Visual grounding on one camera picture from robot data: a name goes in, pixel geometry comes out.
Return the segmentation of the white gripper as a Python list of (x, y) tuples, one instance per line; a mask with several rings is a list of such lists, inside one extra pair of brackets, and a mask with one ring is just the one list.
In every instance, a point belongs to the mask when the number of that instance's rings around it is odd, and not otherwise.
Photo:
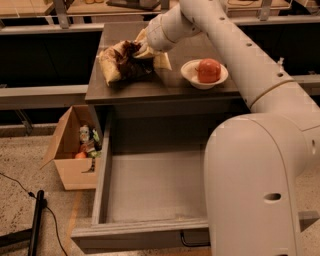
[(170, 51), (173, 47), (173, 43), (165, 35), (161, 15), (153, 18), (146, 30), (142, 29), (139, 32), (135, 43), (140, 46), (140, 49), (133, 55), (136, 59), (154, 58), (160, 56), (162, 52)]

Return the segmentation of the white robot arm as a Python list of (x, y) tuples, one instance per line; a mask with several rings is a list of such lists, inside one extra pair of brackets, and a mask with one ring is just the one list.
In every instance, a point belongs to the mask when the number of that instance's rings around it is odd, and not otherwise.
[(213, 256), (301, 256), (295, 179), (319, 162), (320, 109), (225, 14), (220, 0), (180, 0), (152, 19), (145, 49), (203, 32), (249, 108), (211, 134), (204, 186)]

